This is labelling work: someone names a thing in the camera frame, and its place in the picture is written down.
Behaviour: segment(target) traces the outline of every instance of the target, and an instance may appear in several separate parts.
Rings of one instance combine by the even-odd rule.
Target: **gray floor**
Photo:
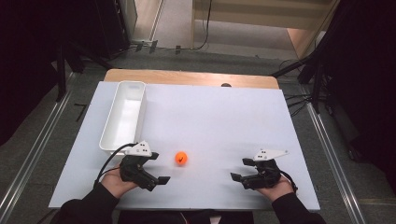
[[[150,54],[149,49],[142,49],[139,52],[123,53],[111,63],[120,68],[268,75],[278,70],[282,61],[193,51],[182,51],[176,55],[170,49],[156,49],[154,53]],[[81,113],[81,106],[75,104],[88,105],[97,83],[103,80],[106,73],[105,69],[95,63],[85,62],[85,64],[87,68],[84,74],[78,75],[73,88],[69,87],[69,90],[72,90],[70,99],[23,193],[15,204],[8,223],[37,223],[49,211],[48,204],[51,194],[82,122],[82,119],[77,120]],[[301,94],[301,87],[295,78],[297,74],[298,71],[294,71],[278,80],[280,88],[285,94]],[[20,169],[54,107],[55,98],[56,88],[43,99],[14,136],[0,147],[1,194],[6,192],[7,186]],[[395,195],[389,188],[384,175],[369,163],[356,163],[348,158],[347,145],[334,120],[327,115],[325,110],[321,111],[338,158],[361,202],[361,210],[367,223],[394,223],[396,218],[395,203],[384,202],[394,200]],[[292,120],[313,184],[317,190],[321,206],[320,213],[328,223],[353,223],[306,108]],[[273,212],[256,211],[254,214],[258,224],[277,223]]]
[[[154,40],[158,40],[158,47],[190,47],[191,9],[192,1],[163,2],[163,10],[154,35]],[[205,26],[206,21],[195,21],[196,48],[205,41]],[[257,56],[265,59],[297,59],[294,49],[290,48],[291,41],[286,28],[211,21],[207,43],[209,44],[205,45],[202,51],[208,53]]]

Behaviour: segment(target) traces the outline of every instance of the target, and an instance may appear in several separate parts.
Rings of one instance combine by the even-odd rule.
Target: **black curtain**
[[[349,144],[396,192],[396,2],[353,4],[321,55],[329,90],[359,132]]]
[[[57,83],[51,65],[56,34],[50,29],[57,17],[51,4],[0,2],[0,145]]]

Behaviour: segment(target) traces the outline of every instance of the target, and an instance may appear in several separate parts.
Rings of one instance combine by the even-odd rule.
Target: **wooden table edge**
[[[146,69],[110,69],[104,81],[142,81],[151,84],[195,86],[221,86],[224,83],[237,88],[261,88],[279,90],[276,78],[253,75],[198,73]]]

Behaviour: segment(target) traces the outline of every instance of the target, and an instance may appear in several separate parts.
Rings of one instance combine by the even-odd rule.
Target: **black cable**
[[[112,54],[112,56],[114,56],[113,58],[110,58],[110,59],[107,59],[107,60],[104,60],[104,59],[103,59],[103,60],[104,60],[105,62],[109,63],[109,62],[111,62],[111,61],[117,59],[118,57],[120,57],[122,53],[128,52],[129,50],[131,50],[131,49],[136,49],[136,48],[137,48],[137,47],[131,47],[131,46],[130,46],[128,49],[123,49],[123,50],[121,50],[121,51],[119,51],[119,52],[117,52],[117,53]],[[93,61],[92,59],[90,59],[90,58],[83,58],[82,61],[94,63],[94,61]]]
[[[135,145],[136,145],[137,143],[129,143],[129,144],[125,144],[125,145],[123,145],[122,147],[119,147],[117,150],[115,150],[112,154],[111,154],[111,156],[107,159],[107,161],[105,162],[105,164],[102,166],[102,169],[100,170],[100,172],[99,172],[99,175],[98,175],[98,177],[96,178],[96,180],[95,180],[95,182],[93,183],[93,187],[95,187],[98,183],[99,183],[99,179],[100,179],[100,177],[104,174],[104,170],[105,170],[105,168],[106,168],[106,166],[108,165],[108,163],[113,159],[113,157],[114,156],[116,156],[117,155],[117,153],[119,153],[121,150],[123,150],[125,147],[134,147]]]
[[[288,98],[285,98],[285,100],[290,100],[296,97],[300,97],[300,96],[310,96],[311,94],[300,94],[300,95],[287,95],[285,94],[285,96],[289,96]]]
[[[212,11],[212,0],[210,0],[209,3],[209,10],[207,11],[207,19],[206,19],[206,37],[205,37],[205,41],[204,44],[201,45],[201,47],[199,48],[195,48],[192,50],[200,50],[207,42],[207,38],[209,37],[209,21],[210,21],[210,12]]]
[[[53,212],[57,211],[58,209],[52,209],[50,210],[46,215],[44,215],[38,222],[37,224],[43,223],[50,215],[52,215]]]
[[[310,101],[311,101],[311,97],[309,97],[309,98],[304,98],[304,99],[301,100],[301,101],[297,101],[297,102],[294,102],[294,103],[289,104],[289,105],[288,105],[288,108],[291,108],[291,107],[293,107],[293,106],[295,106],[295,105],[299,105],[300,103],[303,103],[303,102],[310,102]]]
[[[304,64],[303,63],[301,63],[300,62],[300,60],[298,60],[298,59],[287,59],[287,60],[285,60],[285,61],[283,61],[280,65],[279,65],[279,67],[278,67],[278,71],[280,71],[280,69],[281,69],[281,67],[282,67],[282,64],[283,63],[285,63],[285,62],[289,62],[289,61],[295,61],[295,62],[297,62],[297,63],[300,63],[301,64],[301,66],[303,66]]]
[[[288,175],[288,174],[287,174],[286,172],[284,172],[284,171],[279,170],[279,172],[280,172],[283,176],[285,176],[285,177],[290,181],[291,187],[293,188],[294,193],[296,193],[298,188],[297,188],[296,184],[294,183],[293,179],[291,178],[291,176]]]
[[[113,171],[113,170],[118,170],[118,169],[120,169],[120,167],[112,168],[112,169],[106,170],[106,171],[104,171],[102,174],[100,174],[99,178],[100,178],[102,175],[105,175],[107,172],[110,172],[110,171]]]
[[[296,109],[293,113],[290,114],[291,117],[296,116],[298,113],[300,113],[301,110],[308,104],[308,102],[305,102],[300,108]]]
[[[204,27],[204,31],[205,31],[205,41],[204,44],[202,44],[199,48],[195,48],[195,49],[188,49],[188,50],[200,50],[207,42],[207,39],[209,37],[209,21],[210,21],[210,12],[212,11],[212,2],[213,0],[210,0],[209,3],[209,10],[207,11],[207,19],[206,19],[206,29]]]

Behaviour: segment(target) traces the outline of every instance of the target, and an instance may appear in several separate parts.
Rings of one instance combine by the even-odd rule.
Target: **human hand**
[[[285,194],[293,193],[291,183],[285,176],[281,176],[279,182],[270,189],[256,189],[259,193],[271,200],[271,202],[282,197]]]
[[[120,177],[120,164],[117,164],[113,169],[105,174],[101,183],[102,185],[116,198],[120,198],[127,191],[137,187],[134,182],[124,182]]]

